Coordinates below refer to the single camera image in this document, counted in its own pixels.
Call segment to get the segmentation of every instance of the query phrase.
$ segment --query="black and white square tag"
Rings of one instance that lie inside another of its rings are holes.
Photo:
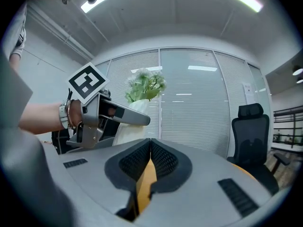
[[[86,104],[107,83],[109,79],[92,63],[81,67],[67,79],[68,87],[83,104]]]

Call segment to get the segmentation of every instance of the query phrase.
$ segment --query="potted plant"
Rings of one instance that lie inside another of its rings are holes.
[[[163,92],[166,81],[160,71],[150,72],[139,69],[134,76],[127,80],[130,90],[126,91],[125,98],[130,103],[129,108],[148,115],[149,102]],[[144,138],[146,126],[137,126],[121,123],[117,130],[113,145]]]

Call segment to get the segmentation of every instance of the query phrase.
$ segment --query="chair armrest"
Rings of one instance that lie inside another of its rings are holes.
[[[275,153],[274,157],[285,166],[288,166],[290,164],[290,160],[280,153]]]
[[[234,157],[227,157],[226,159],[227,161],[229,161],[230,163],[236,164],[235,162],[235,158]]]

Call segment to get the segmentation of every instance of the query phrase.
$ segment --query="ceiling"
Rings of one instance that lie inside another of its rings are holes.
[[[281,93],[297,84],[298,76],[293,76],[294,65],[303,68],[303,50],[275,71],[266,75],[267,83],[272,95]]]
[[[87,14],[80,8],[85,1],[32,3],[93,56],[121,35],[158,25],[208,27],[212,36],[247,48],[256,56],[278,33],[273,0],[259,0],[264,4],[259,13],[238,0],[105,0]]]

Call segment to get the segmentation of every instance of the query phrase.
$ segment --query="chair seat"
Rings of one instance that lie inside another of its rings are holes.
[[[265,165],[241,167],[252,174],[272,195],[279,191],[278,182]]]

